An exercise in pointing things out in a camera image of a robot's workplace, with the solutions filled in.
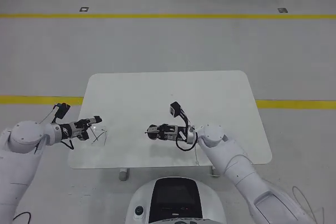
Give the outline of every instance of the white table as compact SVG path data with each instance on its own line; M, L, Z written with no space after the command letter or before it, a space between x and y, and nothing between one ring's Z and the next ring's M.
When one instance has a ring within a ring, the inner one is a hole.
M184 126L169 113L177 101L190 121L221 125L235 138L254 164L272 159L247 76L242 71L156 72L95 74L87 85L80 119L99 115L106 126L103 146L95 139L74 140L68 163L74 169L211 166L197 145L183 152L173 141L150 140L144 133L151 124Z

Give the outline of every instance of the white robot body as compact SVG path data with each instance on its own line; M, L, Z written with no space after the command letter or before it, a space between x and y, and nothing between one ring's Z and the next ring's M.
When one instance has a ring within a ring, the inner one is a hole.
M160 178L141 186L132 196L125 224L148 224L180 218L226 224L217 193L199 181L182 177Z

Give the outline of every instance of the robotic hand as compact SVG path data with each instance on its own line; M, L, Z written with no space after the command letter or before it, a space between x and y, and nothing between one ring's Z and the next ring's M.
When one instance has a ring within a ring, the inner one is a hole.
M69 124L57 124L56 118L62 119L69 105L56 106L59 110L52 123L19 122L0 135L0 224L12 223L16 207L35 176L45 146L74 137L87 140L87 129L102 121L95 116Z
M171 104L171 114L174 117L183 111L176 104L177 102ZM228 138L220 126L208 124L197 130L194 126L188 125L188 122L186 122L186 127L172 128L174 126L163 124L152 127L151 125L147 130L148 137L172 140L176 143L184 141L187 144L193 144L193 147L198 142L219 174L229 178L245 198L255 223L315 223L287 193L261 179L252 166L248 154L234 139Z

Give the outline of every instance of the white floor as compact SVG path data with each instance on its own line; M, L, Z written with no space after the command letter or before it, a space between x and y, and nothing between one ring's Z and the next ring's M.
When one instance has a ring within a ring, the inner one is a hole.
M0 1L0 13L336 14L334 1ZM95 73L244 71L256 99L336 100L336 20L0 19L0 94L83 96ZM49 105L0 105L0 131L41 120ZM73 107L65 121L77 119ZM298 186L326 223L336 223L336 110L259 110L273 153L256 166L290 195ZM243 198L205 168L72 170L49 147L18 212L32 223L123 223L130 197L149 180L182 175L218 191L230 223L253 223ZM26 223L25 218L15 224Z

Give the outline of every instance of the yellow line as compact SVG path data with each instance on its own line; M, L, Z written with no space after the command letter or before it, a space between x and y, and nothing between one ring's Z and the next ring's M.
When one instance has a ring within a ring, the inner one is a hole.
M305 14L0 14L0 18L212 18L251 20L336 20L336 15Z
M72 96L0 96L0 104L53 105L66 102L69 105L82 105L83 97ZM336 110L336 101L314 100L256 100L260 109L318 109Z
M65 102L69 105L82 105L83 97L65 96L0 96L0 104L48 104Z
M336 110L336 101L319 100L256 100L260 109L319 109Z

